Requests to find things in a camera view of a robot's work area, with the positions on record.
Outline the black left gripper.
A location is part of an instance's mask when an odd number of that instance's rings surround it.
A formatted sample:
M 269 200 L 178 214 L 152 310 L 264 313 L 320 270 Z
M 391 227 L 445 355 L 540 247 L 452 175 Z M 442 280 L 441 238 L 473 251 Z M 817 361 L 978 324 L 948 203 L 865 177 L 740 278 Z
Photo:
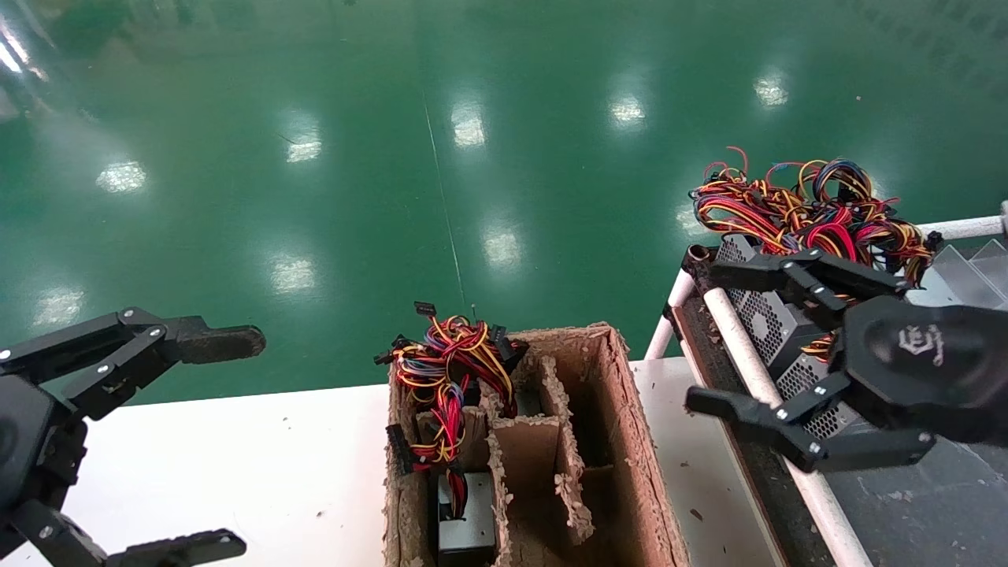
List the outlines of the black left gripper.
M 107 554 L 62 509 L 87 454 L 87 425 L 176 364 L 255 358 L 259 327 L 211 328 L 131 308 L 2 348 L 1 544 L 28 541 L 51 566 L 197 566 L 244 555 L 229 530 L 159 539 Z

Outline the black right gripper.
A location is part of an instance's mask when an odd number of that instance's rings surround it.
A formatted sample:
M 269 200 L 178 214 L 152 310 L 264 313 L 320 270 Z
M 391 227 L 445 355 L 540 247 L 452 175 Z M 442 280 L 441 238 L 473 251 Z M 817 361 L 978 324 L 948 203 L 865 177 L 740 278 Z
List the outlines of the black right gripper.
M 803 473 L 914 465 L 936 445 L 933 434 L 1005 447 L 1005 311 L 910 304 L 899 300 L 912 288 L 907 280 L 820 249 L 715 261 L 709 282 L 775 291 L 821 330 L 839 329 L 839 372 L 776 408 L 738 392 L 687 389 L 685 408 L 717 417 L 742 441 L 771 449 Z M 841 398 L 878 428 L 811 435 L 806 423 Z

